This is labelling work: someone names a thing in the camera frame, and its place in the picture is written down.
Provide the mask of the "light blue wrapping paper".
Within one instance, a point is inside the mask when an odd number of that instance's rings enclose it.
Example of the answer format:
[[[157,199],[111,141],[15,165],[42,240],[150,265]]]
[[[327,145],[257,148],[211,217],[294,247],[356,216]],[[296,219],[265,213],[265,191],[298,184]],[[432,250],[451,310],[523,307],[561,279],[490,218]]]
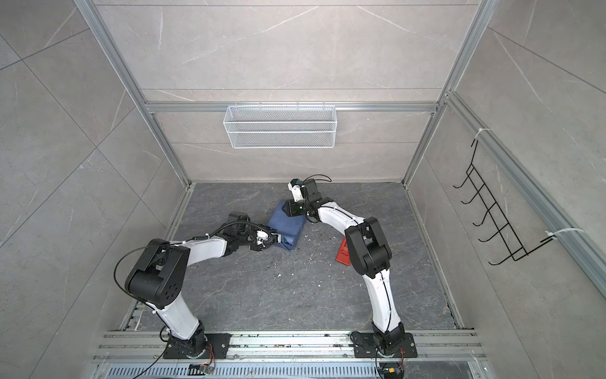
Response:
[[[282,210],[285,203],[285,200],[281,200],[276,206],[275,211],[268,221],[268,227],[276,230],[276,232],[281,235],[280,242],[278,243],[279,247],[288,251],[293,251],[296,249],[307,219],[305,216],[287,216]]]

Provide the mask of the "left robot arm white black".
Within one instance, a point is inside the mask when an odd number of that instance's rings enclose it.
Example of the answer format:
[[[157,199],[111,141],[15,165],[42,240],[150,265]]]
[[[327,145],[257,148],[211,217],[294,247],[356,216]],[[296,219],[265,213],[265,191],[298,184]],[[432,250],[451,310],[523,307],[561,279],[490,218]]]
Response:
[[[171,351],[199,358],[210,350],[210,344],[202,322],[181,294],[187,268],[229,256],[242,246],[262,251],[281,239],[275,229],[252,222],[245,213],[231,213],[227,222],[203,236],[181,242],[155,238],[142,249],[126,278],[124,291],[151,308],[164,323]]]

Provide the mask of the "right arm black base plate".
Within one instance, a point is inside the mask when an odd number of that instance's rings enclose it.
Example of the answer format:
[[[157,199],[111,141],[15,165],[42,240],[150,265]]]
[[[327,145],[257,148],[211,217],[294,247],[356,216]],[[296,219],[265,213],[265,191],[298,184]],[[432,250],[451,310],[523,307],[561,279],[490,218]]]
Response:
[[[417,358],[418,350],[411,333],[401,333],[399,336],[382,336],[380,333],[350,333],[356,358],[396,357]]]

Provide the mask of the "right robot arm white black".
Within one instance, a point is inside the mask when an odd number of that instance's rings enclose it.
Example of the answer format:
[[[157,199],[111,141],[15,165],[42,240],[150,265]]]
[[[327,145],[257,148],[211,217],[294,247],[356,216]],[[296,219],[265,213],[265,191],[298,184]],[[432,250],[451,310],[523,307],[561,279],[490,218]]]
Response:
[[[292,179],[293,198],[283,207],[287,216],[307,216],[344,235],[350,265],[367,287],[372,306],[373,341],[382,355],[393,355],[404,341],[406,330],[398,315],[390,281],[391,248],[380,222],[348,212],[317,188],[316,180]]]

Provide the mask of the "red tape dispenser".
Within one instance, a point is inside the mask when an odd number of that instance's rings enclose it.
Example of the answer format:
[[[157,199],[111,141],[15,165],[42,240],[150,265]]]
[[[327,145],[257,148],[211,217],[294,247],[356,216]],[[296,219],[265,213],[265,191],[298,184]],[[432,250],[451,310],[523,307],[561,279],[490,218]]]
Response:
[[[336,254],[336,261],[342,265],[350,266],[350,254],[347,247],[347,239],[344,238],[340,244],[338,253]]]

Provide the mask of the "aluminium mounting rail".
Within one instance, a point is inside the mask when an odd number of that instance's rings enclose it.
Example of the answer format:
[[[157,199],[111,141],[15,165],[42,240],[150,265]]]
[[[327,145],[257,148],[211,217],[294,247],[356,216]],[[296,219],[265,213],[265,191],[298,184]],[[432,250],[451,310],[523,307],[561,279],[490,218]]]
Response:
[[[492,378],[471,330],[412,333],[417,358],[356,358],[346,331],[241,331],[227,358],[165,359],[154,332],[108,332],[92,353],[90,378]]]

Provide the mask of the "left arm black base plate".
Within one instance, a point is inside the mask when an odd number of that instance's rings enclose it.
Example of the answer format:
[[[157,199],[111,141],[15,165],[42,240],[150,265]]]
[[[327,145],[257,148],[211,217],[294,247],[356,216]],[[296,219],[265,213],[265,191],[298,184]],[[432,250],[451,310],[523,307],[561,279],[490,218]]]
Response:
[[[227,358],[232,335],[229,333],[211,333],[194,335],[189,340],[180,340],[171,336],[163,354],[165,359],[209,359]]]

